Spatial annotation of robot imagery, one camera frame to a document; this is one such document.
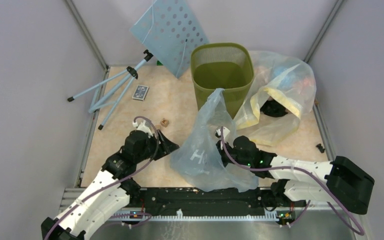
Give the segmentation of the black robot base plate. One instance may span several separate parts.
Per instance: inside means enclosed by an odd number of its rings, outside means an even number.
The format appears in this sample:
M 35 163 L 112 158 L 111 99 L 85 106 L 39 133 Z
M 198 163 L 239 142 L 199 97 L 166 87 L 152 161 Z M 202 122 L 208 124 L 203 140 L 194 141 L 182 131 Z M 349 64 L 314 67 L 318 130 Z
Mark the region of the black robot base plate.
M 194 187 L 148 187 L 131 197 L 128 207 L 153 216 L 173 216 L 178 210 L 186 216 L 261 216 L 306 204 L 305 200 L 292 202 L 276 195 L 268 187 L 244 192 L 236 188 L 205 192 Z

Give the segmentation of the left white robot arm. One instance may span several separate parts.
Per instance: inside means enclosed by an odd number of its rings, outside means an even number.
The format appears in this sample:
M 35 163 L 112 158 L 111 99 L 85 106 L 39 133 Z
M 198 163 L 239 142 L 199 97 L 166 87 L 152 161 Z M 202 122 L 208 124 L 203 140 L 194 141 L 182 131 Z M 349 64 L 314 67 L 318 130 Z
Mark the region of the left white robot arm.
M 140 202 L 140 185 L 133 180 L 137 165 L 150 164 L 179 145 L 157 130 L 155 134 L 133 130 L 116 153 L 107 158 L 92 183 L 63 212 L 41 224 L 44 240 L 89 240 L 123 207 Z

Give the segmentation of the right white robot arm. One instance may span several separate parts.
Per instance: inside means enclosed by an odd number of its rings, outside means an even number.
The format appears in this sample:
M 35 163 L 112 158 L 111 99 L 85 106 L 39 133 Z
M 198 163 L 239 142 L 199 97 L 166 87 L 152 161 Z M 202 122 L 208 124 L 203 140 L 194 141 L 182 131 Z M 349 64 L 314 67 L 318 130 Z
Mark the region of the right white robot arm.
M 228 164 L 273 179 L 270 189 L 279 206 L 290 202 L 316 201 L 337 203 L 353 214 L 368 212 L 375 180 L 344 156 L 333 161 L 304 161 L 263 151 L 246 136 L 233 145 L 219 140 L 216 144 L 224 166 Z

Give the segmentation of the light blue trash bag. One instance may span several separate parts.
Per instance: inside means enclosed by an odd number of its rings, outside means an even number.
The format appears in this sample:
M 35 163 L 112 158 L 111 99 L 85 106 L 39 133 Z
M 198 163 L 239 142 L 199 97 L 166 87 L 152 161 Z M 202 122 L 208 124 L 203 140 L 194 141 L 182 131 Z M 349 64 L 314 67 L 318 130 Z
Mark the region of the light blue trash bag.
M 223 127 L 227 146 L 232 146 L 238 136 L 223 93 L 223 88 L 217 88 L 209 95 L 197 113 L 192 132 L 183 145 L 170 154 L 170 167 L 202 191 L 236 188 L 241 193 L 255 189 L 259 181 L 249 170 L 235 164 L 223 165 L 216 131 Z

